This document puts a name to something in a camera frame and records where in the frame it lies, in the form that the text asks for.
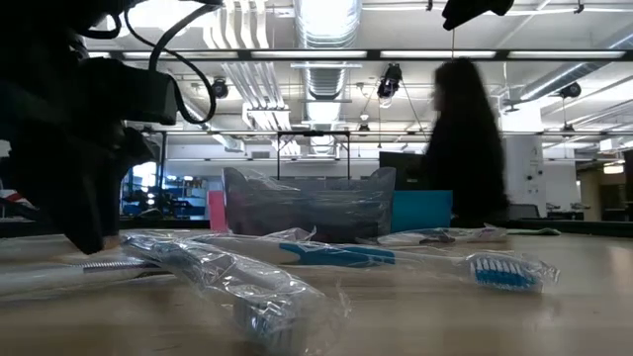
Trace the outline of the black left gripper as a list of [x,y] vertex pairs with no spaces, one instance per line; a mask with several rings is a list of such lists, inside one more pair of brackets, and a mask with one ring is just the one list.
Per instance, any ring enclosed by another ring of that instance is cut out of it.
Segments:
[[127,170],[157,160],[154,141],[124,128],[126,87],[114,59],[0,58],[0,156],[14,158],[15,189],[85,254],[109,235],[94,158],[121,155]]

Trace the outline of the red and black sign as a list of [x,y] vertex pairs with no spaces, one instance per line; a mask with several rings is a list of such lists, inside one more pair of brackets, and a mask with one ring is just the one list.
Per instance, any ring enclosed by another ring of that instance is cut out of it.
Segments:
[[30,209],[31,203],[15,190],[0,190],[0,208],[11,211]]

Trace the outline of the black overhead crossbar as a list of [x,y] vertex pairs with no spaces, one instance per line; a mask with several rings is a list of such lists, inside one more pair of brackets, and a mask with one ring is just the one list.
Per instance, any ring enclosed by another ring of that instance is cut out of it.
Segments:
[[191,61],[476,61],[633,62],[633,49],[195,49]]

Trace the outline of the red plastic bin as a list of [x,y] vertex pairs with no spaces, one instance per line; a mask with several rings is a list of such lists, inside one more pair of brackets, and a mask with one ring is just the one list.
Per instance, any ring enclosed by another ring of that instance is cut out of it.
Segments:
[[207,196],[210,229],[227,232],[225,197],[222,191],[209,191]]

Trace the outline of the person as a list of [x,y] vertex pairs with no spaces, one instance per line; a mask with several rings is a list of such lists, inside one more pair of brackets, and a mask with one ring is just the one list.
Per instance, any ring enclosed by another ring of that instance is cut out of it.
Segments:
[[506,218],[503,147],[477,66],[467,58],[439,66],[433,102],[438,117],[424,154],[427,187],[452,193],[460,226]]

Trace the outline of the white square pillar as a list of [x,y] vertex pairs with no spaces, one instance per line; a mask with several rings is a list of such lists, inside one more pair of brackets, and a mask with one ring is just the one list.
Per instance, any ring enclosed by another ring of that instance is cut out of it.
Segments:
[[545,212],[544,159],[540,136],[508,136],[503,139],[505,191],[511,204],[536,205]]

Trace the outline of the black monitor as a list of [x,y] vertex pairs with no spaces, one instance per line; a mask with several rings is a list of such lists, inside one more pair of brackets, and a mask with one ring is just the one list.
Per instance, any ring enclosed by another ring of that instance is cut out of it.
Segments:
[[426,190],[428,182],[423,173],[425,156],[416,153],[388,152],[379,153],[380,167],[396,169],[395,189],[397,191]]

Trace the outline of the clear smoky plastic bin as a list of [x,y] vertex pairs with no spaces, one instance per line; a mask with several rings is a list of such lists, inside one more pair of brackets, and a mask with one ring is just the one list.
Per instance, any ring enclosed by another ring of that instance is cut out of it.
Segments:
[[277,180],[259,172],[226,167],[226,221],[237,234],[266,235],[298,227],[314,240],[354,243],[391,231],[397,171],[379,168],[365,180],[309,177]]

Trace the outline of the blue plastic bin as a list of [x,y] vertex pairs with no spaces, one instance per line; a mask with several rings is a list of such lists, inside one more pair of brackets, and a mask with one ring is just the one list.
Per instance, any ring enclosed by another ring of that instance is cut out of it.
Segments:
[[391,232],[449,227],[452,206],[451,191],[395,191]]

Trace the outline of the green plastic lid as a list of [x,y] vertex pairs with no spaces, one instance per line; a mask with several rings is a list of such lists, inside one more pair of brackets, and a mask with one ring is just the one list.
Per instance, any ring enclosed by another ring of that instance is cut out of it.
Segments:
[[533,236],[558,236],[561,233],[554,228],[540,228],[540,229],[523,229],[523,228],[509,228],[506,233],[508,235],[533,235]]

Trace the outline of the silver ventilation duct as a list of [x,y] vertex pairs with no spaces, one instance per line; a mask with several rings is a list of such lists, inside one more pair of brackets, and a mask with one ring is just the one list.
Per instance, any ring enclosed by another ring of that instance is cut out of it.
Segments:
[[[302,48],[343,49],[354,46],[362,0],[293,0],[298,42]],[[308,93],[317,100],[335,100],[343,92],[346,69],[304,70]]]
[[[633,49],[633,24],[603,40],[597,47],[599,49]],[[526,85],[520,91],[519,100],[521,102],[537,100],[598,71],[608,64],[610,61],[565,62],[556,70]]]

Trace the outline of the black background station frame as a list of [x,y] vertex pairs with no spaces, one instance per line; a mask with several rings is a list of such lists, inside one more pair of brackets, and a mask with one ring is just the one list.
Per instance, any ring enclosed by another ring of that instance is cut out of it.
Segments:
[[348,131],[150,131],[142,135],[154,154],[126,179],[157,195],[168,181],[221,176],[232,167],[274,179],[352,177]]

